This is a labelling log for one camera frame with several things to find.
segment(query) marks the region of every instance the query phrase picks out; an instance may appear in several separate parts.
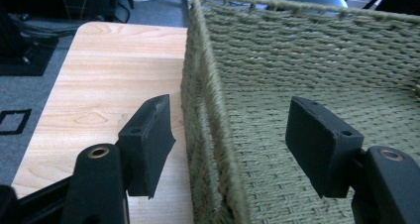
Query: wooden table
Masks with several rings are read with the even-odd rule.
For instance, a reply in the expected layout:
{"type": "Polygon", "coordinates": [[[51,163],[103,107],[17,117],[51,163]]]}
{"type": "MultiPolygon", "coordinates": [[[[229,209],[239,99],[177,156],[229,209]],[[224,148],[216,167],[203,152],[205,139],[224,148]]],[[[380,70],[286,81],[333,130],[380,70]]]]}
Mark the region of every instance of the wooden table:
{"type": "Polygon", "coordinates": [[[149,98],[170,95],[176,143],[155,198],[130,197],[131,223],[192,223],[180,81],[186,29],[88,23],[80,27],[13,182],[18,196],[72,174],[77,155],[118,132],[149,98]]]}

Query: floor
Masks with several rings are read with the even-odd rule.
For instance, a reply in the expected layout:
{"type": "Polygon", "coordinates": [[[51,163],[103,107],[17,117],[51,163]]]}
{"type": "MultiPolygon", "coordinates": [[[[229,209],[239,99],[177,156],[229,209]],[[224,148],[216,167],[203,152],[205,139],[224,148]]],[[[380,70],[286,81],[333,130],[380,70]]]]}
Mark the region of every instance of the floor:
{"type": "MultiPolygon", "coordinates": [[[[127,0],[119,0],[119,2],[128,7],[127,0]]],[[[125,21],[128,16],[127,10],[119,5],[116,16],[125,21]]],[[[127,23],[187,27],[187,0],[148,0],[144,2],[138,0],[135,2],[135,9],[130,10],[130,18],[127,23]]],[[[82,23],[33,17],[26,24],[56,29],[57,27],[78,27],[82,23]]],[[[43,76],[0,76],[0,111],[32,110],[22,134],[1,135],[2,130],[14,130],[21,122],[22,117],[5,119],[0,123],[0,184],[10,185],[13,182],[72,39],[73,37],[70,36],[59,40],[43,76]]]]}

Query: black square outline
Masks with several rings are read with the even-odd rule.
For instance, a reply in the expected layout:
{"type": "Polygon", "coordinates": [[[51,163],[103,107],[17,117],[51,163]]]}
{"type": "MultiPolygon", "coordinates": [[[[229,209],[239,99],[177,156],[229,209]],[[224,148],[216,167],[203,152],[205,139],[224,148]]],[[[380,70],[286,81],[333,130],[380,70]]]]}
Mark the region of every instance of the black square outline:
{"type": "Polygon", "coordinates": [[[31,115],[32,109],[27,110],[14,110],[14,111],[2,111],[0,113],[0,124],[3,122],[4,118],[6,118],[7,115],[11,114],[24,114],[24,117],[22,118],[21,123],[19,124],[18,128],[15,131],[0,131],[0,136],[7,136],[7,135],[19,135],[22,134],[24,131],[24,128],[29,120],[29,116],[31,115]]]}

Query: basket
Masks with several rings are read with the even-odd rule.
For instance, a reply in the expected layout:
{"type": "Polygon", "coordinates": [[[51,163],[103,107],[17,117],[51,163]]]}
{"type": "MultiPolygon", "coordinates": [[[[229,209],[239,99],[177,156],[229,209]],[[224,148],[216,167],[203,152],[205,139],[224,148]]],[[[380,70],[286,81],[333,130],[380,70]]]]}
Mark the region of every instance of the basket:
{"type": "Polygon", "coordinates": [[[196,223],[354,223],[284,142],[292,96],[420,164],[420,18],[283,0],[192,0],[182,109],[196,223]]]}

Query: wicker texture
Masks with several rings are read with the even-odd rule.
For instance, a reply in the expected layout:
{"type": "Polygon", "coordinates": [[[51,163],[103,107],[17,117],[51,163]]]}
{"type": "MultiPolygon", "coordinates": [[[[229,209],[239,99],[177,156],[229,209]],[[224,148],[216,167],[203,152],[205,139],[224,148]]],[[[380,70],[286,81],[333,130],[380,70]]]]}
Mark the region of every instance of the wicker texture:
{"type": "Polygon", "coordinates": [[[195,221],[354,223],[352,192],[319,198],[284,143],[291,96],[343,118],[364,149],[420,164],[419,58],[418,17],[192,0],[181,91],[195,221]]]}

